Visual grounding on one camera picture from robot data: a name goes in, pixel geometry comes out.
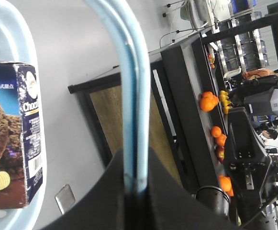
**white wall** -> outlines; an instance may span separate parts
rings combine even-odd
[[[104,171],[93,133],[67,86],[88,81],[119,61],[106,29],[81,0],[10,2],[27,21],[38,56],[48,162],[44,203],[34,228],[39,229],[60,216],[54,196],[64,184],[70,184],[78,201]],[[191,28],[189,22],[179,19],[179,11],[173,23],[172,14],[162,17],[163,6],[169,1],[128,2],[142,26],[149,51],[159,48],[159,38],[170,28]],[[169,39],[165,37],[162,45]]]

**wooden panel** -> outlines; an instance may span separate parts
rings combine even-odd
[[[122,148],[122,93],[116,86],[90,94],[95,111],[104,130],[111,152]],[[167,140],[154,96],[151,96],[149,146],[175,180],[181,184],[179,173]]]

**black cylinder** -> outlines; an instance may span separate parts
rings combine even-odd
[[[229,196],[220,188],[215,186],[201,187],[196,193],[196,199],[218,215],[229,215]]]

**black machine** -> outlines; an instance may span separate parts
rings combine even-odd
[[[228,129],[224,166],[232,180],[242,226],[277,230],[278,157],[267,154],[243,107],[229,111]]]

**person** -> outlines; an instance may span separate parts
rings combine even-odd
[[[240,73],[232,79],[241,82],[228,95],[231,102],[237,106],[243,106],[244,98],[247,96],[265,92],[272,87],[278,89],[278,73],[269,69]]]
[[[278,132],[275,129],[270,128],[268,123],[260,124],[259,122],[252,121],[252,126],[258,135],[262,134],[267,139],[275,140],[278,137]]]
[[[278,132],[274,130],[273,128],[270,128],[268,130],[263,130],[261,134],[266,138],[266,139],[273,139],[276,140],[278,137]]]
[[[270,76],[270,75],[278,76],[278,73],[274,72],[270,69],[256,69],[256,70],[242,73],[243,79],[248,80],[248,81],[257,79],[257,78],[261,78],[261,77]]]

